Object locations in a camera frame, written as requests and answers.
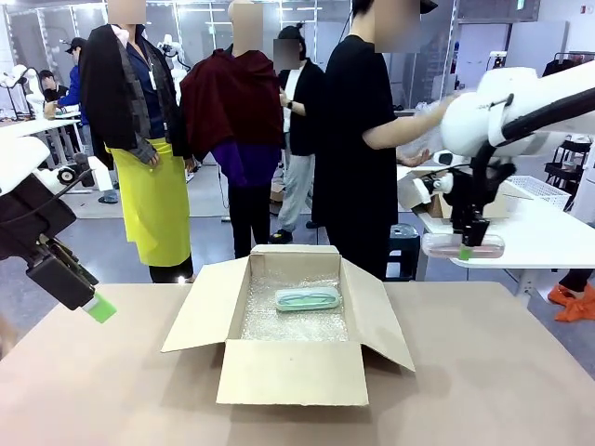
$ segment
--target orange fabric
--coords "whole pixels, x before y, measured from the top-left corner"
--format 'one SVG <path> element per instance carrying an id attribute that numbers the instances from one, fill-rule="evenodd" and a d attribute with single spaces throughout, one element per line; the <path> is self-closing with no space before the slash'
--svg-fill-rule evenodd
<path id="1" fill-rule="evenodd" d="M 549 292 L 548 299 L 554 304 L 564 305 L 566 307 L 570 302 L 575 300 L 575 295 L 573 295 L 565 286 L 557 284 Z"/>
<path id="2" fill-rule="evenodd" d="M 585 287 L 585 297 L 568 301 L 566 309 L 556 316 L 556 321 L 595 321 L 595 289 L 591 285 Z"/>

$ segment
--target maroon shawl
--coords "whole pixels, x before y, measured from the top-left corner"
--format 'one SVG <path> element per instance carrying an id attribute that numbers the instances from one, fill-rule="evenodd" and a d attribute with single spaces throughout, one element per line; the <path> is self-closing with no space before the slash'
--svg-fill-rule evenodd
<path id="1" fill-rule="evenodd" d="M 279 81 L 260 51 L 235 58 L 218 49 L 197 63 L 180 87 L 188 140 L 198 159 L 229 139 L 283 144 Z"/>

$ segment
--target black t-shirt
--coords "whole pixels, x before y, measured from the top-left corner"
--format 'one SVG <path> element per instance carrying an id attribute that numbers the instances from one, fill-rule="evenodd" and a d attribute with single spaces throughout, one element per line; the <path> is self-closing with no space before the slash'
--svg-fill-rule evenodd
<path id="1" fill-rule="evenodd" d="M 58 85 L 58 90 L 44 90 L 44 97 L 46 102 L 54 102 L 60 98 L 64 98 L 68 94 L 68 88 L 64 85 Z"/>
<path id="2" fill-rule="evenodd" d="M 363 139 L 367 130 L 395 119 L 385 60 L 373 44 L 349 35 L 333 51 L 326 81 L 335 213 L 396 222 L 396 148 L 374 150 Z"/>

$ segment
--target purple shirt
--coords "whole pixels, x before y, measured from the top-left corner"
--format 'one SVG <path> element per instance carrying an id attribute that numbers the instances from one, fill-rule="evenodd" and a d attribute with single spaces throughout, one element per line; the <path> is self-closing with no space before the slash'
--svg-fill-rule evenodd
<path id="1" fill-rule="evenodd" d="M 271 183 L 281 160 L 281 148 L 227 141 L 213 149 L 213 156 L 230 185 L 255 188 Z"/>

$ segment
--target black stool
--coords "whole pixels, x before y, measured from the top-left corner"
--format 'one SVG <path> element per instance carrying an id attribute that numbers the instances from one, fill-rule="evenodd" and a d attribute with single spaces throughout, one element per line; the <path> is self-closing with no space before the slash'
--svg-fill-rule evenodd
<path id="1" fill-rule="evenodd" d="M 390 228 L 389 263 L 401 264 L 399 277 L 387 277 L 387 282 L 409 282 L 416 279 L 417 258 L 421 248 L 419 233 L 411 225 L 394 225 Z M 401 251 L 391 256 L 393 251 Z"/>

